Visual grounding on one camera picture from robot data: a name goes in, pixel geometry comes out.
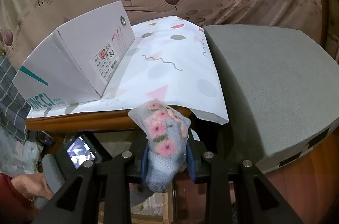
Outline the person's left hand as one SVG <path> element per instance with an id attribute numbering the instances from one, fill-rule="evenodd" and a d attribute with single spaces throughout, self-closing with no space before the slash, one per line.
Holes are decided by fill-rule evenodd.
<path id="1" fill-rule="evenodd" d="M 47 180 L 43 172 L 16 176 L 11 179 L 11 184 L 28 200 L 32 200 L 36 197 L 42 197 L 50 200 L 54 195 L 47 184 Z"/>

